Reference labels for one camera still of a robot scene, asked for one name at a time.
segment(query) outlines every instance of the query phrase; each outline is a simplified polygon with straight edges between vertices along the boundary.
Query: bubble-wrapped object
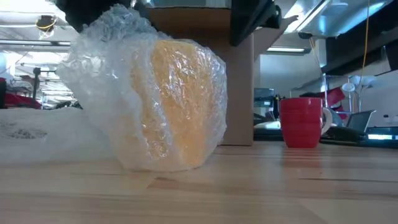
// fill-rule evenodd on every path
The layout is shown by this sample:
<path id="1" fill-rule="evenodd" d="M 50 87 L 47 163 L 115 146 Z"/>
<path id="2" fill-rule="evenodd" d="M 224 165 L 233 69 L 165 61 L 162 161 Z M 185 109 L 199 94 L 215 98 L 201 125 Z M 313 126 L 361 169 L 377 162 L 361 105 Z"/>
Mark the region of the bubble-wrapped object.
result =
<path id="1" fill-rule="evenodd" d="M 133 9 L 115 5 L 86 27 L 57 73 L 127 169 L 198 167 L 224 135 L 224 62 Z"/>

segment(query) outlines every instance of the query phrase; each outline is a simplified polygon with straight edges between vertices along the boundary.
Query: cardboard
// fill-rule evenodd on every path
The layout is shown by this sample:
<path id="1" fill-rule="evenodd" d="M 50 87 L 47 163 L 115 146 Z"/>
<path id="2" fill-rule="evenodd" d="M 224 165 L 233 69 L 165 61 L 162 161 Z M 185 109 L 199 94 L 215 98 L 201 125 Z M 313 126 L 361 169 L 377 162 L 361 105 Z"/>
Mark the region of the cardboard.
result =
<path id="1" fill-rule="evenodd" d="M 259 29 L 239 46 L 232 47 L 229 45 L 229 9 L 168 7 L 149 9 L 149 15 L 158 30 L 175 39 L 192 39 L 209 47 L 226 62 L 228 127 L 223 144 L 252 145 L 254 59 L 283 34 L 291 20 L 284 19 L 281 29 Z"/>

